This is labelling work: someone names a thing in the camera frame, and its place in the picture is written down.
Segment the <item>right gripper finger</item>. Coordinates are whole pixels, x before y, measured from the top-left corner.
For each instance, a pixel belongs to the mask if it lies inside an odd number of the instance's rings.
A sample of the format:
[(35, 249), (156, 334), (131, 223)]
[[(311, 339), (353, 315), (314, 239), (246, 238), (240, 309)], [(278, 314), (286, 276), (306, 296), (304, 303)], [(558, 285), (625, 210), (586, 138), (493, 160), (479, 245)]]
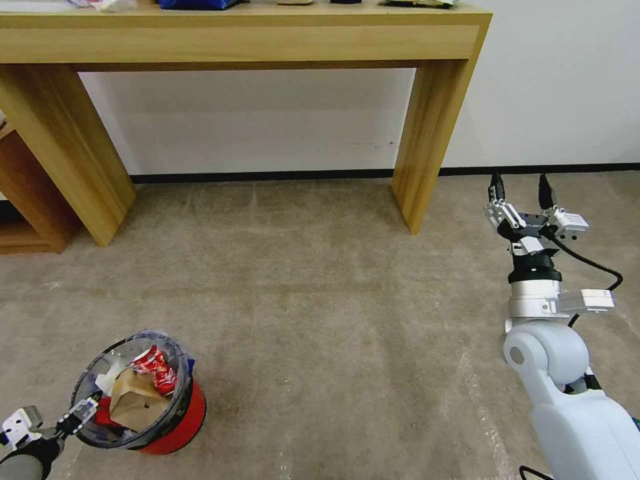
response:
[(504, 183), (497, 171), (492, 173), (487, 193), (485, 216), (496, 232), (502, 234), (522, 230), (522, 218), (514, 206), (506, 202)]
[(588, 222), (580, 214), (570, 213), (558, 206), (546, 174), (539, 176), (538, 203), (542, 215), (547, 219), (545, 227), (554, 237), (575, 240), (578, 234), (589, 230)]

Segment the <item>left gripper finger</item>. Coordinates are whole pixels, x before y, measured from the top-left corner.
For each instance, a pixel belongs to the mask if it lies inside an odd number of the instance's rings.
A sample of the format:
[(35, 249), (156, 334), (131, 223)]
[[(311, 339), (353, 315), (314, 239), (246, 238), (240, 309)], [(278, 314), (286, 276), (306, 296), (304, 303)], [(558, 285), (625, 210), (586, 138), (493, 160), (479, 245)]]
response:
[(100, 394), (92, 394), (81, 399), (68, 410), (56, 423), (55, 431), (59, 437), (76, 435), (95, 416)]
[(1, 445), (28, 445), (42, 437), (43, 418), (34, 405), (20, 407), (1, 424)]

